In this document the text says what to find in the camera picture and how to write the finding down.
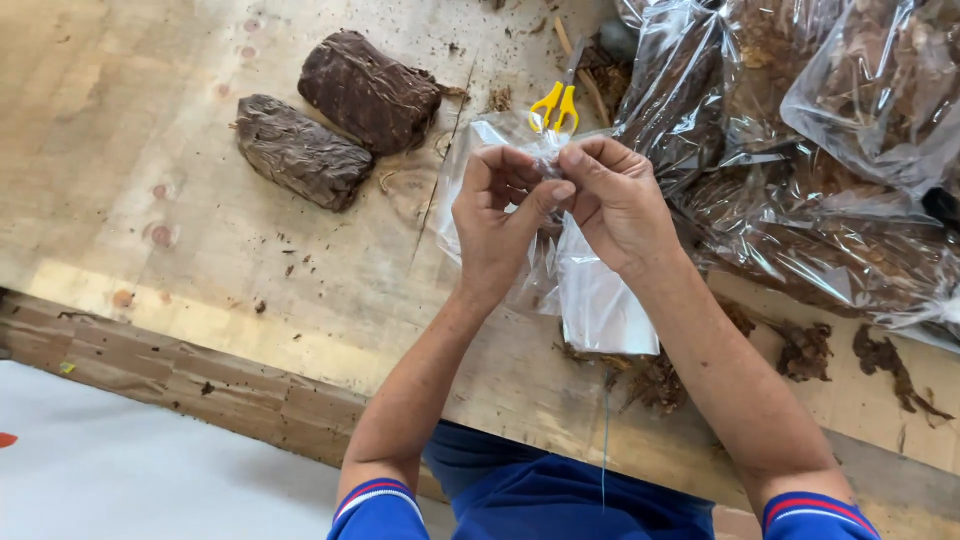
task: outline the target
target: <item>string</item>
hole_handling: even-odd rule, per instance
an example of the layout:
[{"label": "string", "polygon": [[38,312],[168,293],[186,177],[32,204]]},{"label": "string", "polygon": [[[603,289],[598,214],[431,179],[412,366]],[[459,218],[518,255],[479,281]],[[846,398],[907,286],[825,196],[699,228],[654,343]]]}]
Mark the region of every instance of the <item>string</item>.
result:
[{"label": "string", "polygon": [[600,514],[607,512],[607,436],[610,434],[610,391],[606,388],[606,381],[610,380],[610,367],[607,367],[607,373],[604,376],[603,393],[603,468],[600,469],[600,499],[602,506]]}]

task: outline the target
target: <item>blue shirt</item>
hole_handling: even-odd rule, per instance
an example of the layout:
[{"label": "blue shirt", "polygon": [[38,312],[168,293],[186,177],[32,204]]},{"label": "blue shirt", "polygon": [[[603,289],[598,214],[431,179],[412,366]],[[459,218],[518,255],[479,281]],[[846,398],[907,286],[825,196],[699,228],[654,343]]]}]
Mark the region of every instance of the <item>blue shirt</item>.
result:
[{"label": "blue shirt", "polygon": [[[549,455],[498,469],[453,502],[453,540],[712,539],[713,504],[651,483]],[[766,540],[877,540],[859,508],[812,493],[787,493],[767,504]],[[428,540],[414,495],[402,483],[357,486],[333,518],[329,540]]]}]

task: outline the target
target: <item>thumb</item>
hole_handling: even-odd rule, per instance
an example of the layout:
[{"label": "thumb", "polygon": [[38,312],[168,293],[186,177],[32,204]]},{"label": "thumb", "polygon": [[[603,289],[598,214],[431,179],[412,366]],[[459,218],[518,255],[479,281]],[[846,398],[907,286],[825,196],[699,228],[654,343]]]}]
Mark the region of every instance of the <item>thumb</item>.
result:
[{"label": "thumb", "polygon": [[577,191],[577,187],[566,180],[544,180],[520,203],[519,208],[510,216],[513,227],[522,233],[533,235],[543,224],[543,219],[564,199]]},{"label": "thumb", "polygon": [[567,144],[560,151],[559,162],[571,181],[594,193],[601,201],[610,201],[622,196],[622,175],[595,160],[578,144]]}]

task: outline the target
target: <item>shirt sleeve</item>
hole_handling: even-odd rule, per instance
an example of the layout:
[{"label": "shirt sleeve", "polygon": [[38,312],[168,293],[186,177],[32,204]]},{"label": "shirt sleeve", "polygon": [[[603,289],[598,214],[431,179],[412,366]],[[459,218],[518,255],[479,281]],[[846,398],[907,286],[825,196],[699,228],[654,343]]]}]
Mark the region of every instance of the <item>shirt sleeve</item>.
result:
[{"label": "shirt sleeve", "polygon": [[358,485],[333,515],[327,540],[429,540],[414,494],[394,479]]},{"label": "shirt sleeve", "polygon": [[878,540],[860,508],[803,491],[777,495],[763,510],[764,540]]}]

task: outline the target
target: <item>yellow scissors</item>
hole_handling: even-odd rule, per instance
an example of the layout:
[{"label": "yellow scissors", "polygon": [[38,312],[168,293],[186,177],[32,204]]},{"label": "yellow scissors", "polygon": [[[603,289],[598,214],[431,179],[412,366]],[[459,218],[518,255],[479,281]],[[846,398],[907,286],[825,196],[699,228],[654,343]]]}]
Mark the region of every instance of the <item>yellow scissors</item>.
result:
[{"label": "yellow scissors", "polygon": [[[573,108],[573,91],[575,86],[573,81],[577,78],[577,66],[580,65],[580,58],[584,55],[584,48],[587,46],[587,42],[583,37],[577,39],[577,45],[573,48],[573,54],[570,55],[570,62],[566,65],[566,72],[564,73],[564,78],[562,81],[557,81],[553,85],[553,90],[550,91],[550,94],[545,98],[539,100],[530,108],[530,127],[537,133],[541,129],[548,129],[550,127],[550,116],[553,115],[554,109],[560,109],[560,116],[557,117],[557,121],[553,123],[553,131],[560,133],[561,128],[564,126],[564,121],[569,119],[573,120],[573,129],[564,130],[567,133],[572,134],[577,131],[577,126],[580,125],[580,115],[577,114],[577,111]],[[537,110],[546,109],[546,112],[541,114],[543,118],[543,125],[541,126],[537,122],[536,115]]]}]

